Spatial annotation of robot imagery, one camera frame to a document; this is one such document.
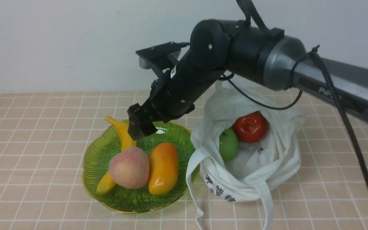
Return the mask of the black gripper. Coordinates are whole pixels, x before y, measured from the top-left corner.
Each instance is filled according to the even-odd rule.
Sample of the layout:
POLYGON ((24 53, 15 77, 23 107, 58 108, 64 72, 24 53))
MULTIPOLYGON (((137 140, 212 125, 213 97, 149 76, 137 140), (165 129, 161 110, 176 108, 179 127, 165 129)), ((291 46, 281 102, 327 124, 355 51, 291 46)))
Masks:
POLYGON ((157 132, 153 122, 170 121, 187 114, 194 102, 225 72, 224 67, 202 67, 194 58, 182 58, 151 90, 141 106, 129 109, 128 134, 133 140, 157 132))

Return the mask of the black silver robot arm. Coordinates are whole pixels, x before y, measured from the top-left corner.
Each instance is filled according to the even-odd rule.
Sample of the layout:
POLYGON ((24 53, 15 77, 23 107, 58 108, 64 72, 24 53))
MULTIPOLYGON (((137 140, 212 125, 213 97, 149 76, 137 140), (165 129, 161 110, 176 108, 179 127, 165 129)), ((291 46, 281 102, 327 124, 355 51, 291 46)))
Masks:
POLYGON ((273 28, 264 32, 244 21, 205 19, 189 42, 169 42, 136 51, 158 79, 143 105, 127 110, 133 140, 156 132, 154 122, 176 120, 226 71, 274 91, 297 88, 368 123, 368 69, 318 58, 303 43, 273 28))

